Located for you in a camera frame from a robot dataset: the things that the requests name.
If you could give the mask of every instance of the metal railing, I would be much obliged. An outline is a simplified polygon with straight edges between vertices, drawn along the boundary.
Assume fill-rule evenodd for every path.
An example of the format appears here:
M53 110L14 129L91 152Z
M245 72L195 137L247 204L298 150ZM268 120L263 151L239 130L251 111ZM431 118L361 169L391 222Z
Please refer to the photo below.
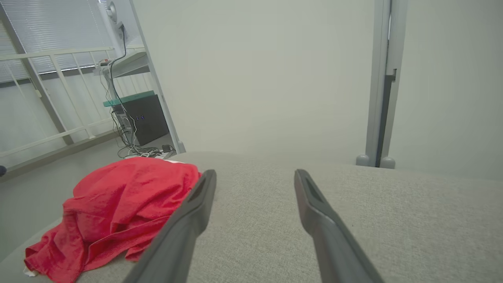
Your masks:
M130 45L127 47L128 50L137 50L137 49L143 49L143 48L144 48L143 45ZM23 92L21 86L19 85L18 80L15 78L14 73L10 69L9 64L5 64L7 71L11 75L12 80L14 81L14 83L16 84L16 86L19 90L19 93L23 97L23 100L25 101L25 103L28 105L29 110L32 112L32 117L35 120L34 122L40 127L40 129L44 135L44 138L40 139L38 141L32 142L32 143L11 149L11 150L8 150L8 151L1 152L0 157L5 157L8 155L20 152L22 150L26 150L26 149L32 148L34 146L49 142L51 140L54 140L54 139L78 132L78 131L81 131L81 130L85 130L86 134L88 135L88 138L92 139L92 138L95 138L95 136L92 135L92 133L90 131L91 127L112 121L112 118L102 119L102 117L100 116L100 119L102 119L102 120L100 120L98 122L94 122L94 123L90 123L90 124L84 123L83 117L85 117L85 114L84 114L82 108L78 106L76 96L75 96L73 90L71 89L71 87L69 86L68 82L66 81L66 78L63 75L63 71L61 70L59 63L56 60L56 55L64 55L64 54L71 54L72 55L73 60L75 61L76 68L78 69L79 75L82 77L82 80L83 80L84 85L86 87L87 93L91 97L91 100L92 100L94 106L96 107L98 114L100 115L100 111L98 109L99 109L99 107L102 107L102 105L99 101L96 101L96 99L93 97L92 92L91 92L91 87L90 87L88 81L86 80L84 74L82 73L82 67L80 66L80 64L78 63L78 61L75 57L76 53L89 53L92 60L93 60L94 65L96 65L98 62L96 62L96 60L93 56L93 52L98 52L98 51L106 52L108 59L112 59L110 56L110 53L109 53L110 51L113 51L112 47L96 47L96 48L85 48L85 49L59 49L59 50L50 50L50 51L43 51L43 52L36 52L36 53L0 55L0 62L7 61L7 60L16 60L16 59L27 58L30 65L34 69L35 69L35 66L33 64L32 58L48 56L53 64L54 68L55 68L56 73L58 74L59 79L61 80L61 83L63 84L63 87L64 87L68 97L70 98L71 104L75 110L77 118L80 121L80 123L82 124L82 126L79 126L77 128L66 130L66 131L61 132L59 134L47 136L47 133L44 131L40 121L36 118L35 109L30 107L30 104L28 103L28 99L26 98L25 93ZM40 78L39 75L37 75L36 79L39 80L40 84L43 86L42 79Z

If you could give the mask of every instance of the sofa cushion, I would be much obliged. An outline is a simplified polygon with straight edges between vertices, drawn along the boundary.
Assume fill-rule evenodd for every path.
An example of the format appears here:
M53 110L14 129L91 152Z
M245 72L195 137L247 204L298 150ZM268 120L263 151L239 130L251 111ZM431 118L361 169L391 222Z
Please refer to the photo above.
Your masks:
M217 172L188 282L320 281L312 239L299 219L297 168L310 173L387 283L503 280L503 182L217 153L172 159ZM49 228L0 264L5 282L48 281L22 270L24 249ZM133 264L119 256L78 282L121 282Z

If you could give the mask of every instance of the red cloth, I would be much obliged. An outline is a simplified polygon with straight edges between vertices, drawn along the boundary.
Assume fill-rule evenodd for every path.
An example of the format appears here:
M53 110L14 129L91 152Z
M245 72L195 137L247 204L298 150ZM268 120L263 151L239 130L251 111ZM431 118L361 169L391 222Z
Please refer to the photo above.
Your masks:
M90 173L63 204L61 224L26 249L26 266L73 282L126 250L137 261L200 177L194 165L145 157Z

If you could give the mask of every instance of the gray upholstery fabric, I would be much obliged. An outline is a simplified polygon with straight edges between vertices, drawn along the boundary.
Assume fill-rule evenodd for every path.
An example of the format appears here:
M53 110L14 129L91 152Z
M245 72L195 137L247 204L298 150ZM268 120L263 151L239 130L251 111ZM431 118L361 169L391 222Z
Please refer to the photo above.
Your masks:
M503 281L502 182L217 153L172 159L217 172L210 223L197 240L188 282L320 281L299 220L297 168L311 174L386 282ZM24 248L43 232L0 264L2 281L48 281L21 273ZM132 266L119 257L78 282L121 282Z

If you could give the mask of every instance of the computer tower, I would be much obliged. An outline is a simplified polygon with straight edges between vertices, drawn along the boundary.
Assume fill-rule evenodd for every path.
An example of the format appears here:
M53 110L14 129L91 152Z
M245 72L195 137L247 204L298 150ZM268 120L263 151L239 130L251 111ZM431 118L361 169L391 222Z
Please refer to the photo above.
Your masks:
M120 126L124 129L125 138L130 143L134 141L137 146L147 144L169 133L159 98L153 92L149 93L121 98L126 113L120 102L112 106Z

